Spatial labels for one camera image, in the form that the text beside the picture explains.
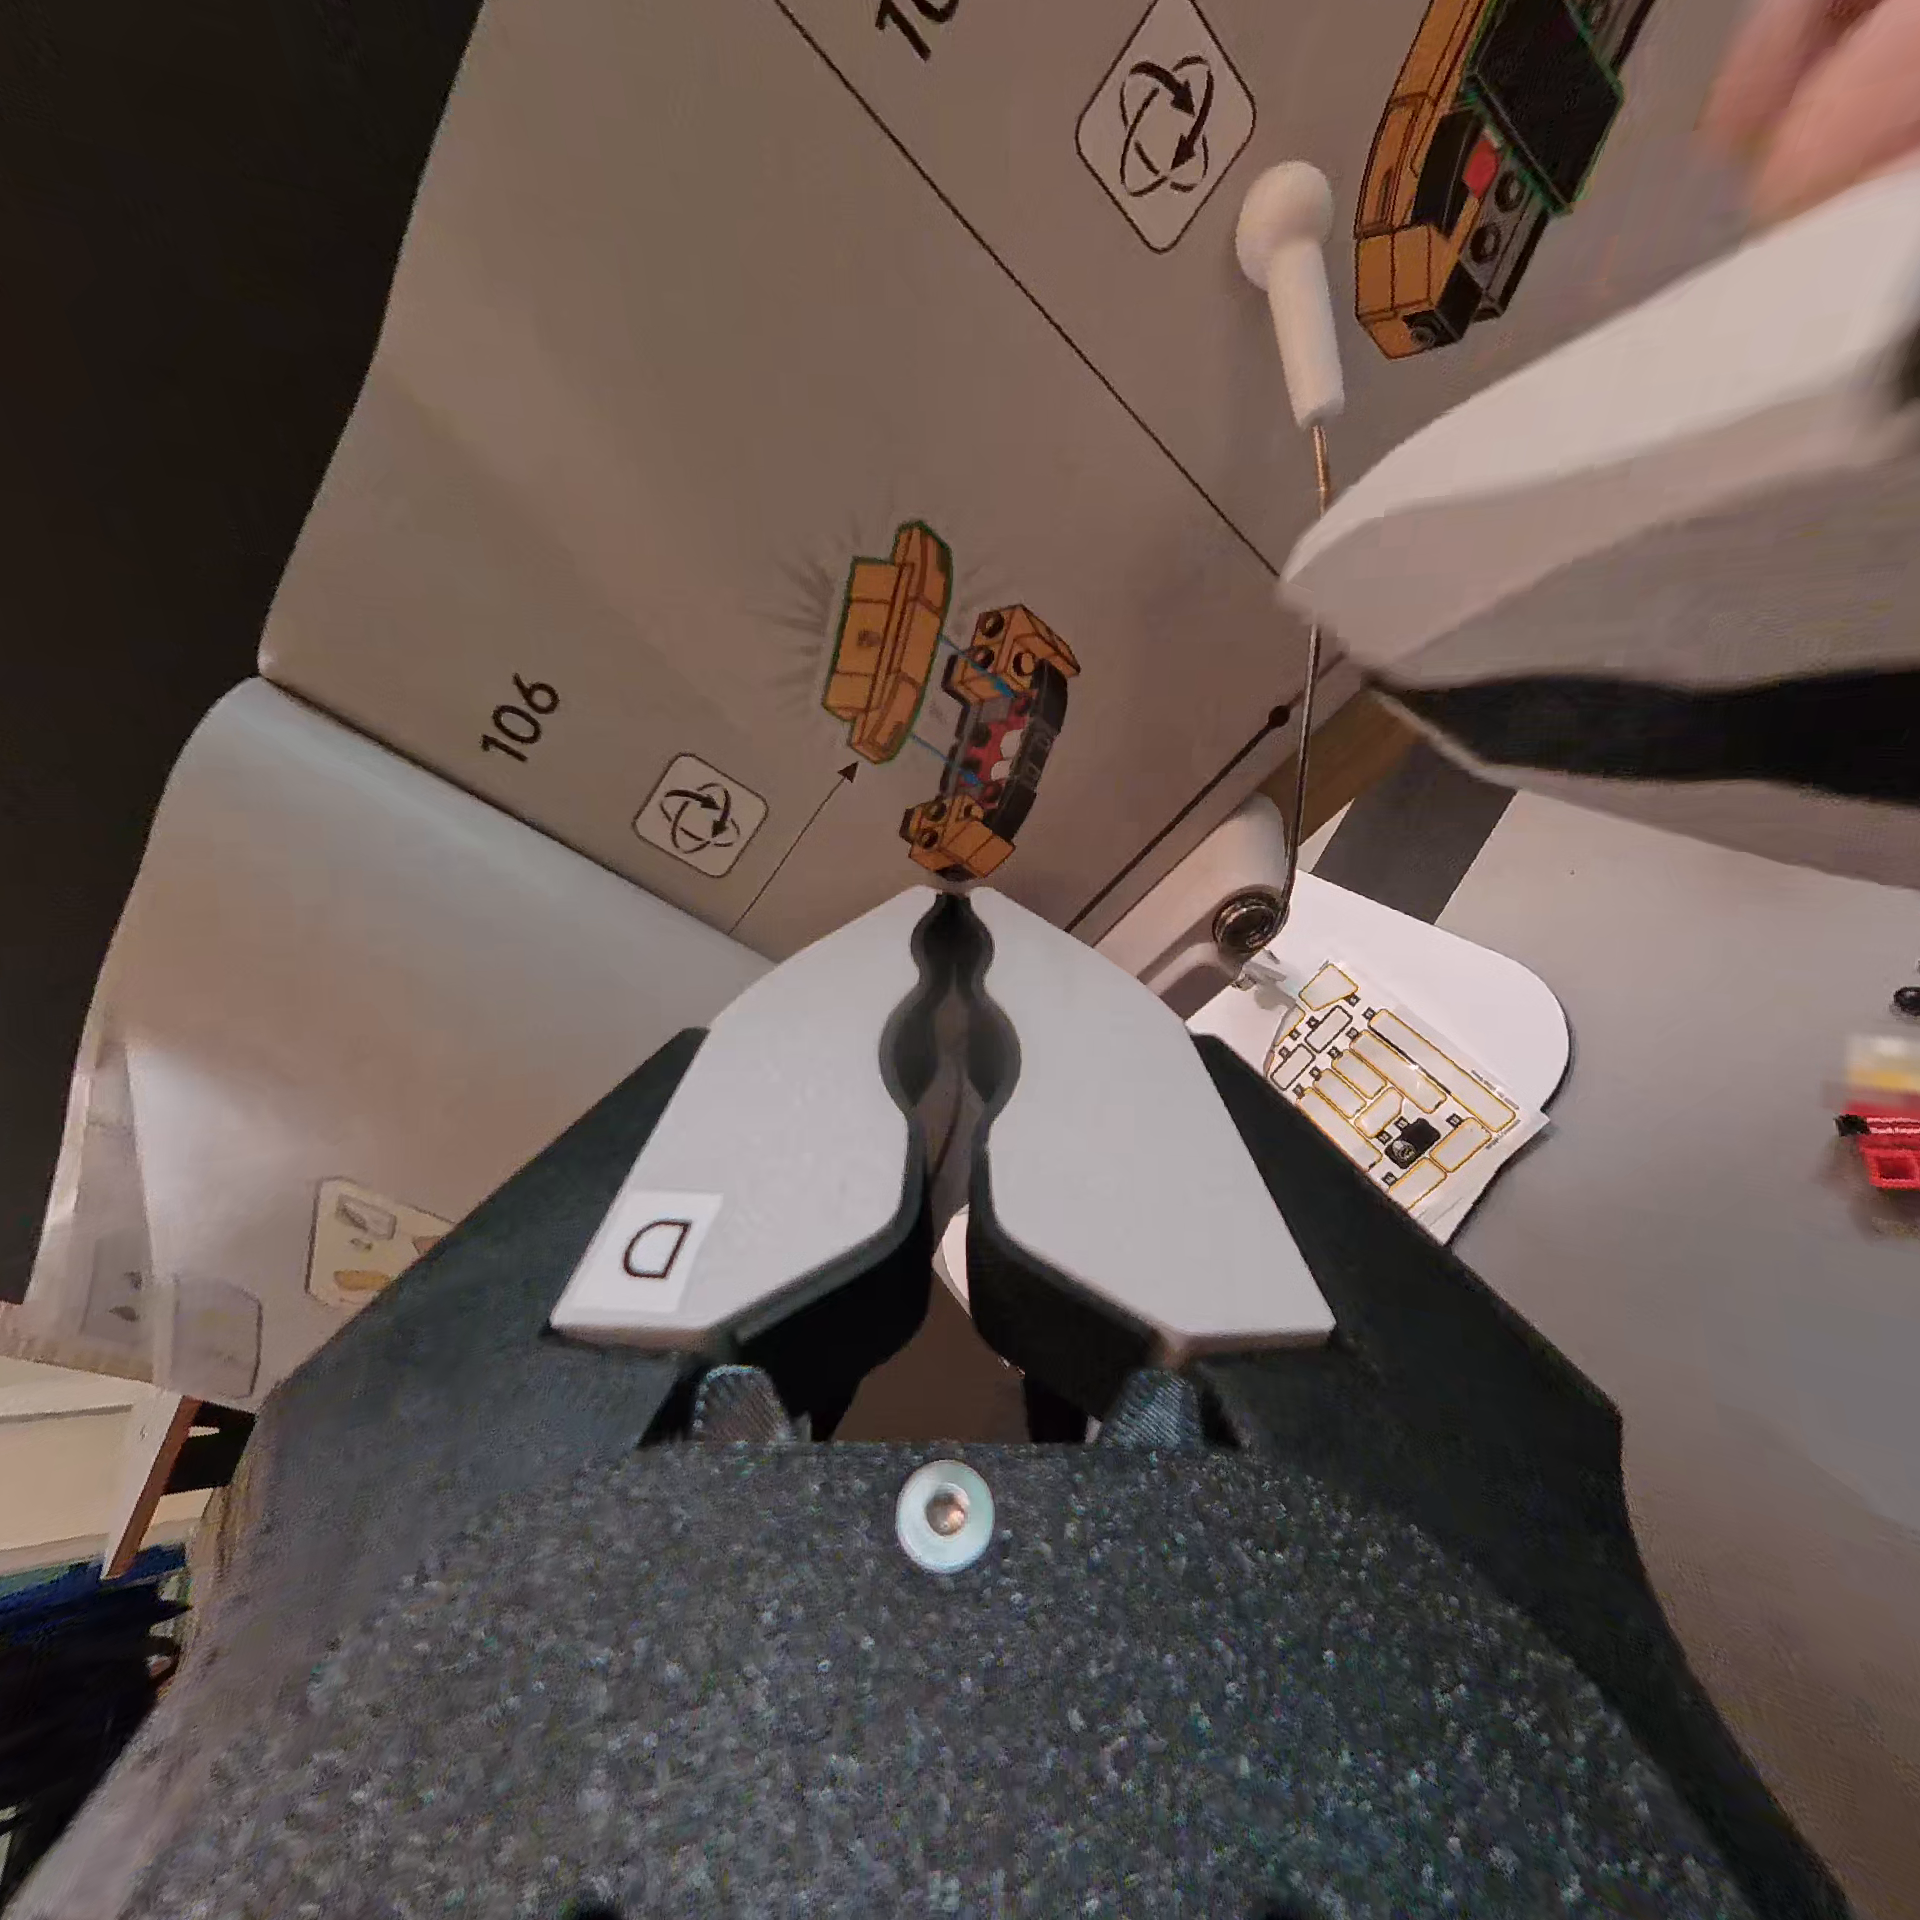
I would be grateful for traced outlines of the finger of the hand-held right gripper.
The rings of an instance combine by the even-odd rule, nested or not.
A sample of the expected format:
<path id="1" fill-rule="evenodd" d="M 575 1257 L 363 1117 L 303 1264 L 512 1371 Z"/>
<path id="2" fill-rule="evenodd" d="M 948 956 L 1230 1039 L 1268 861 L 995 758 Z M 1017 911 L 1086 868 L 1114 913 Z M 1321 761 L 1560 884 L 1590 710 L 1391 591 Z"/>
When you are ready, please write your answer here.
<path id="1" fill-rule="evenodd" d="M 1916 669 L 1916 327 L 1906 166 L 1430 422 L 1282 599 L 1406 688 Z"/>
<path id="2" fill-rule="evenodd" d="M 1918 884 L 1918 675 L 1703 688 L 1602 675 L 1379 678 L 1468 773 L 1816 872 Z"/>

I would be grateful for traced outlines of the large dark panel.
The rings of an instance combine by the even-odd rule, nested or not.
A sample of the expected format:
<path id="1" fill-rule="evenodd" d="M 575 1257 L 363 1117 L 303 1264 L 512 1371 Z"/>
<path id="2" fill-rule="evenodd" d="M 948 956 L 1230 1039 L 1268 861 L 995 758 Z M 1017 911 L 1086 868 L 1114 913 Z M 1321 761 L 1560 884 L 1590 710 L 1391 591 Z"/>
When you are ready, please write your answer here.
<path id="1" fill-rule="evenodd" d="M 170 771 L 247 678 L 478 4 L 2 4 L 2 1281 Z"/>

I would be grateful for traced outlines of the person's right hand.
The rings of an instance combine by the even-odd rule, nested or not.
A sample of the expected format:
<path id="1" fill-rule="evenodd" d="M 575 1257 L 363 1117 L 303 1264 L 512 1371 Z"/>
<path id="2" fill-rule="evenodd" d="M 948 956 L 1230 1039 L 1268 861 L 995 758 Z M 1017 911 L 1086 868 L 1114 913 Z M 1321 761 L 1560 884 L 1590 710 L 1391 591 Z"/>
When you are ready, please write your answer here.
<path id="1" fill-rule="evenodd" d="M 1753 4 L 1702 128 L 1745 166 L 1751 224 L 1916 164 L 1918 3 Z"/>

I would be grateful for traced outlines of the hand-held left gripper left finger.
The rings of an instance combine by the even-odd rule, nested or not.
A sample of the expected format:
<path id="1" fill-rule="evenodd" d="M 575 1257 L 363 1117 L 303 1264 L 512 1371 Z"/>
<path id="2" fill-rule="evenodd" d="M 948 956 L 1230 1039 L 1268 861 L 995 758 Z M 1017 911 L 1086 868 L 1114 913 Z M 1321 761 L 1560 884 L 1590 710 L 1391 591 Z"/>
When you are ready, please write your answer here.
<path id="1" fill-rule="evenodd" d="M 551 1313 L 571 1345 L 744 1364 L 833 1438 L 921 1331 L 948 895 L 908 887 L 751 985 L 691 1062 Z"/>

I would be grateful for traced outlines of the instruction booklet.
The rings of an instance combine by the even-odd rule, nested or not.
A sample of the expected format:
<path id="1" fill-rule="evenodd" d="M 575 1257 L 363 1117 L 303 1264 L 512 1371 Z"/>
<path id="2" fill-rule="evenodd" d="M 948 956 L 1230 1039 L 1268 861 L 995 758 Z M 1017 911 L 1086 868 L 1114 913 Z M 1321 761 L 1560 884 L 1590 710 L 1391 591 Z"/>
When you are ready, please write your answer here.
<path id="1" fill-rule="evenodd" d="M 255 678 L 185 742 L 10 1345 L 256 1404 L 911 887 L 1115 923 L 1286 755 L 1265 166 L 1361 462 L 1706 263 L 1723 4 L 486 4 Z"/>

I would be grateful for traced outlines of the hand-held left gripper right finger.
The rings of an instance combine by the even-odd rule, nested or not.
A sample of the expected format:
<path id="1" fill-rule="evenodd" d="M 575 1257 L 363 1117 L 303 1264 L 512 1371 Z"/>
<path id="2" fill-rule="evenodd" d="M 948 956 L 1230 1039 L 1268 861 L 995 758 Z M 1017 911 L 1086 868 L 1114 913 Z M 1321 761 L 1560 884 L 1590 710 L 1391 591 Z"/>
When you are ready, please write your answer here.
<path id="1" fill-rule="evenodd" d="M 1316 1352 L 1336 1311 L 1188 1031 L 1020 902 L 968 899 L 968 1307 L 1042 1395 Z"/>

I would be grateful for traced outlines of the light wooden panel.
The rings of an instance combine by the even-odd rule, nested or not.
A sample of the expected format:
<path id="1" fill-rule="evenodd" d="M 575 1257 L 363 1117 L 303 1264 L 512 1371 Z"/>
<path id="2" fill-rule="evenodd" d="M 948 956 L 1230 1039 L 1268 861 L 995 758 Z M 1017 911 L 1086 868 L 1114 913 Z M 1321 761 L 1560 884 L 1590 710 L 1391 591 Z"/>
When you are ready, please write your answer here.
<path id="1" fill-rule="evenodd" d="M 1292 755 L 1260 790 L 1310 840 L 1371 787 L 1391 776 L 1419 741 L 1417 732 L 1375 693 L 1355 693 L 1331 719 L 1314 725 L 1304 801 L 1297 801 L 1299 758 Z"/>

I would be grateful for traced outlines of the red toy minifigure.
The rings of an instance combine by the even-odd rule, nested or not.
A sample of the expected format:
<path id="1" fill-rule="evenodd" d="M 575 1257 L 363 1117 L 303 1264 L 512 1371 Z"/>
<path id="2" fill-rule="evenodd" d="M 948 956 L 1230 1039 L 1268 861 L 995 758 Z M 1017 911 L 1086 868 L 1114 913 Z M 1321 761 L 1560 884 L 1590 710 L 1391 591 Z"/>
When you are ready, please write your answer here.
<path id="1" fill-rule="evenodd" d="M 1866 1179 L 1886 1192 L 1918 1191 L 1918 1039 L 1851 1037 L 1842 1054 L 1836 1132 L 1851 1141 Z"/>

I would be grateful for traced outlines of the clear sticker sheet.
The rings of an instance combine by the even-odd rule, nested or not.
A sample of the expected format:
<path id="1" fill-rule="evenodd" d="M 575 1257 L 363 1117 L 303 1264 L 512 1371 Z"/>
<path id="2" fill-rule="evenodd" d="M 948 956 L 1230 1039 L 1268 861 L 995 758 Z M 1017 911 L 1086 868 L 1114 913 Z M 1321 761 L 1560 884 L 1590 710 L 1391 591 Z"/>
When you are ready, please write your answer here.
<path id="1" fill-rule="evenodd" d="M 1546 1110 L 1355 967 L 1262 960 L 1250 976 L 1278 1007 L 1262 1078 L 1433 1238 L 1452 1240 L 1548 1128 Z"/>

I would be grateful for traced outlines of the white book stand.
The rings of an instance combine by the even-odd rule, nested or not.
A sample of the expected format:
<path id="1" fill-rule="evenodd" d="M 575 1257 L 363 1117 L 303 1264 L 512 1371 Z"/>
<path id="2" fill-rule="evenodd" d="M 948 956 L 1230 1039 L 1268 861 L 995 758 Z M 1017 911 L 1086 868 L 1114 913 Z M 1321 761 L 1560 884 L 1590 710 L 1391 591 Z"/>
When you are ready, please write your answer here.
<path id="1" fill-rule="evenodd" d="M 1406 1013 L 1460 1044 L 1518 1097 L 1548 1112 L 1571 1064 L 1562 1000 L 1522 961 L 1439 925 L 1475 851 L 1460 840 L 1443 844 L 1439 870 L 1417 872 L 1399 861 L 1379 877 L 1340 879 L 1336 844 L 1345 836 L 1345 830 L 1329 835 L 1290 909 L 1282 909 L 1281 883 L 1290 872 L 1292 844 L 1278 806 L 1250 800 L 1092 950 L 1185 1020 L 1252 1156 L 1258 1126 L 1278 1108 L 1297 1112 L 1262 1078 L 1265 1048 L 1278 1022 L 1278 1007 L 1256 992 L 1250 976 L 1262 960 L 1307 969 L 1337 958 L 1355 967 Z M 1347 1205 L 1363 1191 L 1380 1196 L 1304 1116 L 1297 1117 L 1281 1134 L 1286 1145 L 1307 1139 L 1310 1197 Z M 1307 1260 L 1306 1203 L 1278 1205 Z M 968 1216 L 963 1212 L 945 1236 L 943 1264 L 948 1285 L 969 1304 Z"/>

